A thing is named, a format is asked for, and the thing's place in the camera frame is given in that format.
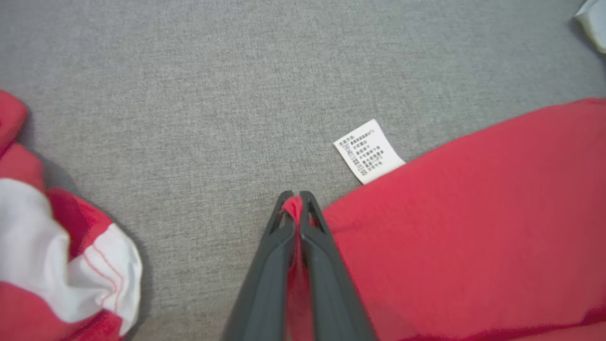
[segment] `gray fabric surface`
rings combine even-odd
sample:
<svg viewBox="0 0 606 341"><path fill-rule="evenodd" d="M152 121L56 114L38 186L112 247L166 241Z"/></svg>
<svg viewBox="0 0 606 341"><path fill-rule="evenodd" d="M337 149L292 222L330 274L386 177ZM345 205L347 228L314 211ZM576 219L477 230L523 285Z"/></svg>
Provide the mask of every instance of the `gray fabric surface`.
<svg viewBox="0 0 606 341"><path fill-rule="evenodd" d="M0 2L0 88L50 185L145 260L134 340L220 335L278 194L359 186L331 145L376 118L405 160L604 96L582 0Z"/></svg>

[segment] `red garment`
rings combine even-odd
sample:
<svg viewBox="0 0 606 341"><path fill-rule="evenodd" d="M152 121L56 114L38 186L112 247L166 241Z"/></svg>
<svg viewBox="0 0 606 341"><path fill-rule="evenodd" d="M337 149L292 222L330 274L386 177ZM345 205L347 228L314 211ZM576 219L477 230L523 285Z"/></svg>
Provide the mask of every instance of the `red garment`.
<svg viewBox="0 0 606 341"><path fill-rule="evenodd" d="M457 139L324 216L382 341L606 340L606 100ZM309 288L289 285L311 340Z"/></svg>
<svg viewBox="0 0 606 341"><path fill-rule="evenodd" d="M135 324L142 264L101 211L48 189L14 139L27 111L0 91L0 340L117 341Z"/></svg>

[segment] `red stitching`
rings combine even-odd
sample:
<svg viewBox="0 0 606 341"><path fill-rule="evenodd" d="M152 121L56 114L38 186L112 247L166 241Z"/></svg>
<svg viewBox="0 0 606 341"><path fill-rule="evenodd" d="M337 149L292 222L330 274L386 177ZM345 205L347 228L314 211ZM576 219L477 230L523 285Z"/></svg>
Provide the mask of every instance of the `red stitching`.
<svg viewBox="0 0 606 341"><path fill-rule="evenodd" d="M96 267L93 266L93 263L91 263L91 261L88 259L88 257L86 257L85 253L82 253L82 256L84 257L84 261L86 262L86 264L88 264L88 266L90 266L90 268L96 272L98 275L100 275L101 277L105 278L106 280L110 281L112 283L112 287L114 289L114 291L116 290L116 283L114 283L114 281L107 277L106 275L104 275L101 271L99 271L99 269L97 269ZM108 297L110 297L112 295L112 292L110 292L109 294L105 295L105 297L103 299L101 299L101 308L103 308L103 303L105 302L105 300L107 300Z"/></svg>
<svg viewBox="0 0 606 341"><path fill-rule="evenodd" d="M97 251L101 257L103 258L103 260L105 261L105 264L107 264L107 266L110 267L110 269L112 269L112 271L118 275L118 277L120 278L120 288L118 289L118 293L116 294L116 305L114 306L114 312L116 313L116 315L118 315L118 298L120 297L120 293L122 292L122 286L124 285L124 278L122 275L120 275L120 273L118 273L118 271L116 271L116 269L110 264L110 262L107 260L107 258L105 257L105 255L103 254L103 252L101 252L101 250L99 250L95 244L92 244L93 249L95 249L95 251Z"/></svg>

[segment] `white stripe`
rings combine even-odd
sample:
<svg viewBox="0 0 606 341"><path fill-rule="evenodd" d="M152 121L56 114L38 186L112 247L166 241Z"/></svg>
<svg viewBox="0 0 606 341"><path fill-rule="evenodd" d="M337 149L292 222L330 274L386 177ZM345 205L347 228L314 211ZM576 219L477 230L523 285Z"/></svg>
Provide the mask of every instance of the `white stripe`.
<svg viewBox="0 0 606 341"><path fill-rule="evenodd" d="M67 323L102 308L112 311L122 319L124 335L135 323L141 295L135 244L111 224L69 264L68 248L69 235L53 219L47 198L25 183L0 179L0 281L44 299Z"/></svg>

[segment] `white care label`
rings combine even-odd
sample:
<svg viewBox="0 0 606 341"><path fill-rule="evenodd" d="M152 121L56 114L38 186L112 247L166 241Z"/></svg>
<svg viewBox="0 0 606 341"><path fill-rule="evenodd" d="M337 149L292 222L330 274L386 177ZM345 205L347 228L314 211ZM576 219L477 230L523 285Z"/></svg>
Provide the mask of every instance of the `white care label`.
<svg viewBox="0 0 606 341"><path fill-rule="evenodd" d="M334 145L363 184L406 163L393 150L375 119L338 139Z"/></svg>

